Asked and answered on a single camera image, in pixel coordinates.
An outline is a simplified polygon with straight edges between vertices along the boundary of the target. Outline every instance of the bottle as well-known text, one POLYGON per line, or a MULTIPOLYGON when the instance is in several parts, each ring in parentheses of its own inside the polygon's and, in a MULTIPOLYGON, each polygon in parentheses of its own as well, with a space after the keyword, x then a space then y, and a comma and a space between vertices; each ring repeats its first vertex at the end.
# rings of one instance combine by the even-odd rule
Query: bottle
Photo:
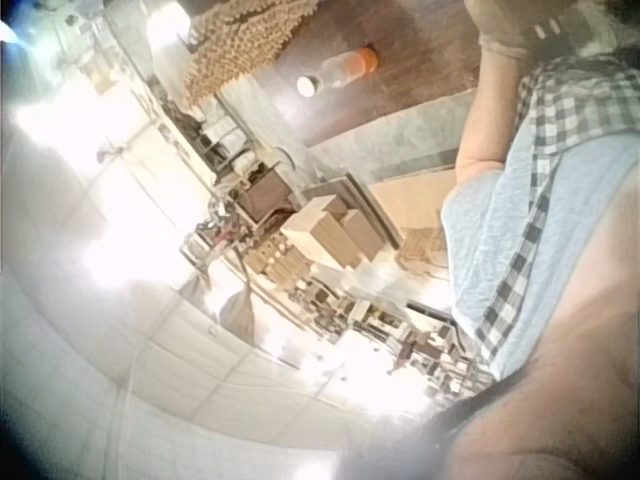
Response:
POLYGON ((313 97, 325 88, 342 88, 378 68, 378 56, 370 48, 343 53, 325 60, 320 71, 298 79, 298 92, 313 97))

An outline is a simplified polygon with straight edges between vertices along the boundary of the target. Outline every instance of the wooden board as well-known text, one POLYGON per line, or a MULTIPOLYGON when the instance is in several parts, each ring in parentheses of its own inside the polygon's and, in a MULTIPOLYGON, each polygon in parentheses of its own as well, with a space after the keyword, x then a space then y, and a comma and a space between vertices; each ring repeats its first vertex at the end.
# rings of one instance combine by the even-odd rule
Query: wooden board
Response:
POLYGON ((343 270, 360 263, 360 251, 329 212, 305 212, 292 216, 282 232, 312 262, 343 270))
POLYGON ((454 170, 421 173, 369 186, 396 230, 440 228, 440 211, 456 186, 454 170))
POLYGON ((323 195, 337 195, 349 210, 360 210, 375 232, 394 249, 400 248, 402 236, 389 220, 373 195, 362 188, 350 174, 330 180, 301 192, 307 200, 323 195))

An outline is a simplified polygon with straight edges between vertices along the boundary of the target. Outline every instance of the ceiling light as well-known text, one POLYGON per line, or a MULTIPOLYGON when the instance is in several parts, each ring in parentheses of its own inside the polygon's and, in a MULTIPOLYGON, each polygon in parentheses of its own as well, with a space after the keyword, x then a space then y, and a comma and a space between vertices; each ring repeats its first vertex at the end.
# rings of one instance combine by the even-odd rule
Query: ceiling light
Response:
POLYGON ((324 463, 303 465, 296 471, 294 480, 332 480, 333 467, 324 463))
POLYGON ((9 25, 0 21, 0 42, 18 43, 18 36, 9 25))
POLYGON ((267 335, 267 339, 262 345, 262 348, 270 355, 280 358, 284 353, 284 344, 286 341, 287 338, 282 333, 270 332, 269 335, 267 335))
POLYGON ((172 2, 149 17, 147 39, 152 50, 160 50, 178 39, 187 41, 190 28, 187 12, 177 2, 172 2))

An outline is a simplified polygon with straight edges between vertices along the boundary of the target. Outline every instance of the brown wooden surface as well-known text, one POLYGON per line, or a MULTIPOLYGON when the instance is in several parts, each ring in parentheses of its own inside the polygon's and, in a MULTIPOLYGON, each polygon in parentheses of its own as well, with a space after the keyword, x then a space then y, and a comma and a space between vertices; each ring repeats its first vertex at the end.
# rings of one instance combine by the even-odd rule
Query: brown wooden surface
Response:
POLYGON ((376 118, 475 86, 478 31, 463 0, 324 0, 276 64, 256 73, 287 122, 312 146, 376 118), (297 78, 370 45, 380 69, 303 98, 297 78))

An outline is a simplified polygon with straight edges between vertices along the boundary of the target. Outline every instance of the wall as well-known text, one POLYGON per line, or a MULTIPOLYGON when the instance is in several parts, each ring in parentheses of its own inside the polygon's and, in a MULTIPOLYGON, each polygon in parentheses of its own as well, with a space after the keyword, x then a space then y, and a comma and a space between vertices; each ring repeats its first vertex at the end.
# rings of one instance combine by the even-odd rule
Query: wall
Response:
POLYGON ((1 288, 4 418, 54 478, 281 480, 333 461, 209 432, 136 397, 127 405, 125 390, 63 340, 11 270, 1 288))

